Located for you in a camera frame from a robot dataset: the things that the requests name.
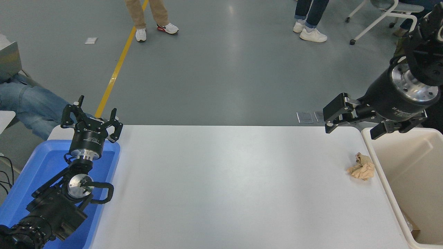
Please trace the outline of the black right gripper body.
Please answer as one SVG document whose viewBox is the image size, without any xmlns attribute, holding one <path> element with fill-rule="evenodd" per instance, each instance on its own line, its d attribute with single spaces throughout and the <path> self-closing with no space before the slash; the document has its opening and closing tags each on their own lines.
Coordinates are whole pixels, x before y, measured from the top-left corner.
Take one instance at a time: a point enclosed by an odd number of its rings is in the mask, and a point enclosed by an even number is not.
<svg viewBox="0 0 443 249">
<path fill-rule="evenodd" d="M 433 97 L 427 96 L 427 90 L 419 95 L 409 96 L 411 90 L 404 91 L 399 71 L 385 71 L 367 89 L 360 98 L 361 104 L 368 104 L 384 119 L 405 121 L 433 105 Z"/>
</svg>

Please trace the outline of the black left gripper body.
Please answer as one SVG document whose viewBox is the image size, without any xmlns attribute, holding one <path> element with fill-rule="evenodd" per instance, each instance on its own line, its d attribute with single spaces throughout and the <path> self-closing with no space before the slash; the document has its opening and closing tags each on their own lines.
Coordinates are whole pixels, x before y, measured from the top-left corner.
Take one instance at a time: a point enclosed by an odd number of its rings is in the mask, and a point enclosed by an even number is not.
<svg viewBox="0 0 443 249">
<path fill-rule="evenodd" d="M 97 127 L 103 123 L 103 120 L 96 118 L 77 122 L 71 142 L 71 155 L 85 154 L 86 151 L 90 155 L 102 155 L 107 135 L 97 131 Z"/>
</svg>

